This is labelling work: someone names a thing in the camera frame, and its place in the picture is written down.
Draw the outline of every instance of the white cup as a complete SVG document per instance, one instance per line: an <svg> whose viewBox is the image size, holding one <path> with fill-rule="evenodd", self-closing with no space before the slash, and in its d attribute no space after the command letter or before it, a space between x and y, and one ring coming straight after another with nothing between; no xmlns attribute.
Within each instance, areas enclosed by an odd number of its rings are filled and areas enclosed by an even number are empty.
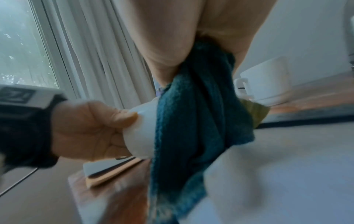
<svg viewBox="0 0 354 224"><path fill-rule="evenodd" d="M272 106L284 103L291 96L290 73L286 57L274 58L241 73L234 80L238 97ZM243 85L246 94L238 87Z"/></svg>
<svg viewBox="0 0 354 224"><path fill-rule="evenodd" d="M157 104L159 97L130 109L137 112L139 118L129 128L123 129L123 138L130 153L140 159L149 159L154 156L155 127Z"/></svg>

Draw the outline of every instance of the black sleeve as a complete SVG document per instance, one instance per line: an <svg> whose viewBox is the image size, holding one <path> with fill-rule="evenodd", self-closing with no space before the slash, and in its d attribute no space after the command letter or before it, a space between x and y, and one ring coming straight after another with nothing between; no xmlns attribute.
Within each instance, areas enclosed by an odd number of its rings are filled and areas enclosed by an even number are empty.
<svg viewBox="0 0 354 224"><path fill-rule="evenodd" d="M51 114L64 100L56 95L48 108L33 112L25 121L1 120L0 153L5 157L5 172L21 166L49 168L57 163L58 157L51 152ZM7 110L16 113L20 108Z"/></svg>

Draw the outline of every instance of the white curtain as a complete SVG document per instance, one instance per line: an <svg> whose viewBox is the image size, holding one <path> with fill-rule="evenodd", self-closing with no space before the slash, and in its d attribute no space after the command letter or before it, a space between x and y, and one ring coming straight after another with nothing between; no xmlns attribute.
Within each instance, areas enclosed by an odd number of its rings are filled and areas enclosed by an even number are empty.
<svg viewBox="0 0 354 224"><path fill-rule="evenodd" d="M126 109L155 97L145 62L111 0L52 0L50 13L80 97Z"/></svg>

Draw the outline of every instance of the hand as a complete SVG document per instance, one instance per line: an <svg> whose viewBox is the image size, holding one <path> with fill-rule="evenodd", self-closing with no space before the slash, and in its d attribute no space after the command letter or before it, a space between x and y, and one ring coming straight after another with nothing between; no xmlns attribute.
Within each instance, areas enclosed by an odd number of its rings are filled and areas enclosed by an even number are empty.
<svg viewBox="0 0 354 224"><path fill-rule="evenodd" d="M195 38L207 36L243 61L276 0L115 1L137 48L157 81L172 82Z"/></svg>
<svg viewBox="0 0 354 224"><path fill-rule="evenodd" d="M137 118L99 101L64 101L52 113L52 152L87 161L131 156L122 129Z"/></svg>

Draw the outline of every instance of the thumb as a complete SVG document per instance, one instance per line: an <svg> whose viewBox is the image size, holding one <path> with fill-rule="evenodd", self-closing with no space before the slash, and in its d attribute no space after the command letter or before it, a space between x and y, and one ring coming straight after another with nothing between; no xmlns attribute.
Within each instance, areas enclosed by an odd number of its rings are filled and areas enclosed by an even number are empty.
<svg viewBox="0 0 354 224"><path fill-rule="evenodd" d="M100 101L89 101L88 107L98 122L112 128L127 128L139 117L137 112L119 110Z"/></svg>

